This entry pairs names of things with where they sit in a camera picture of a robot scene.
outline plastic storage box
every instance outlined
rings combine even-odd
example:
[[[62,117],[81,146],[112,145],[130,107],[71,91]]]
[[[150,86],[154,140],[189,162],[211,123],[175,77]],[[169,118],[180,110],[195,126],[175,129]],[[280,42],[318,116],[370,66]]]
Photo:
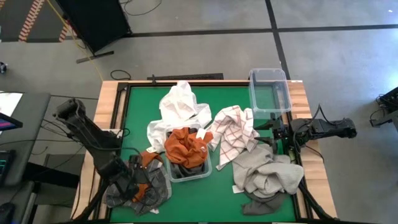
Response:
[[[167,134],[170,131],[173,131],[174,129],[182,129],[184,127],[199,129],[200,128],[200,124],[192,123],[192,124],[188,124],[188,125],[185,125],[185,126],[167,128],[165,134]],[[170,168],[171,164],[170,164],[170,161],[169,161],[169,159],[167,157],[166,157],[166,162],[165,163],[166,163],[167,173],[169,175],[170,181],[171,182],[175,182],[175,183],[184,182],[184,181],[188,181],[188,180],[200,179],[200,178],[208,177],[211,174],[211,160],[210,160],[210,155],[209,155],[209,151],[208,150],[207,150],[207,158],[206,158],[206,161],[205,161],[205,171],[202,174],[199,174],[199,175],[193,175],[193,176],[190,176],[190,177],[177,178],[177,176],[171,171],[171,168]]]
[[[292,110],[285,72],[279,68],[255,68],[250,71],[250,104],[256,119],[279,117]]]

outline checkered dish towel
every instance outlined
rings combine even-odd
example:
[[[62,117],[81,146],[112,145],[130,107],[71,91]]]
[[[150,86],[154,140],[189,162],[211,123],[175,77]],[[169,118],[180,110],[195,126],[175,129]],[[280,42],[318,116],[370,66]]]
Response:
[[[216,166],[218,170],[235,159],[243,149],[251,152],[258,142],[254,138],[260,136],[253,129],[252,110],[246,108],[242,111],[240,106],[230,106],[218,112],[208,131],[214,137],[209,149],[214,151],[221,141],[220,163]]]

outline laundry pile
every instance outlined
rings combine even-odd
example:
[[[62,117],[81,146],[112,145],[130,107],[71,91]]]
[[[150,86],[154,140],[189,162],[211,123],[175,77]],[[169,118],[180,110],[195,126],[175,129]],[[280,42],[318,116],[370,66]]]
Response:
[[[209,165],[209,150],[214,152],[218,145],[220,162],[216,168],[222,172],[232,162],[233,192],[244,193],[251,199],[242,205],[243,214],[273,213],[287,194],[296,193],[303,167],[291,164],[289,156],[273,154],[269,145],[258,143],[255,138],[260,135],[253,127],[252,109],[242,110],[238,105],[224,108],[208,126],[210,106],[197,103],[186,81],[179,81],[170,89],[161,99],[159,109],[162,119],[148,124],[151,147],[142,153],[150,185],[140,184],[139,193],[131,200],[123,200],[116,187],[111,186],[106,194],[109,207],[132,207],[138,215],[155,212],[155,208],[171,197],[169,177],[174,181],[174,178],[203,174]],[[170,165],[169,174],[158,154],[162,152]]]

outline gray floor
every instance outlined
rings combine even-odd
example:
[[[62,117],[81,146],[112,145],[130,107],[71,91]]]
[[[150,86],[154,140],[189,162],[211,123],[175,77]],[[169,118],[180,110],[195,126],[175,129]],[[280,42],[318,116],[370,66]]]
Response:
[[[135,0],[127,9],[139,13],[157,2]],[[398,1],[272,0],[272,5],[278,27],[398,24]],[[269,28],[271,24],[265,2],[257,0],[163,0],[153,12],[130,17],[129,23],[134,32]],[[351,118],[358,130],[355,139],[320,141],[338,216],[396,223],[398,133],[391,124],[372,128],[368,120],[377,109],[375,97],[398,86],[398,29],[292,32],[281,33],[280,38],[290,76],[304,81],[312,111],[320,103],[328,118]],[[106,50],[115,50],[115,55],[95,61],[106,80],[114,69],[127,70],[137,80],[152,74],[217,72],[226,79],[247,79],[251,68],[280,67],[271,33],[140,37],[119,40]],[[83,54],[72,41],[1,43],[0,52],[0,61],[11,68],[0,76],[2,90],[98,97],[100,79],[90,63],[75,63]],[[46,117],[63,100],[53,97]],[[83,102],[92,117],[96,100]],[[58,139],[45,130],[40,137]],[[77,150],[75,143],[44,142],[34,150],[46,146],[51,154]],[[31,160],[44,161],[33,156]]]

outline gray cloth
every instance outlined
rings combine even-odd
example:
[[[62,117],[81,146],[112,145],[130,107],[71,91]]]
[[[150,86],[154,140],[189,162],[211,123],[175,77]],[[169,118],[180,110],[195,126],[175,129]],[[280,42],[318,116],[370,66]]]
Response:
[[[291,164],[289,156],[273,155],[267,144],[257,145],[251,152],[244,151],[232,163],[234,182],[260,198],[277,192],[295,194],[304,176],[303,167]]]
[[[279,207],[283,204],[287,194],[276,193],[274,196],[269,198],[259,198],[253,193],[244,192],[252,202],[242,206],[243,215],[265,215],[276,212]]]
[[[124,200],[120,197],[119,191],[115,185],[111,185],[106,191],[106,204],[109,208],[117,206],[131,207],[137,215],[142,215],[153,208],[159,207],[163,202],[172,196],[172,187],[170,179],[166,173],[163,163],[154,159],[148,164],[148,177],[152,188],[147,189],[140,202]]]

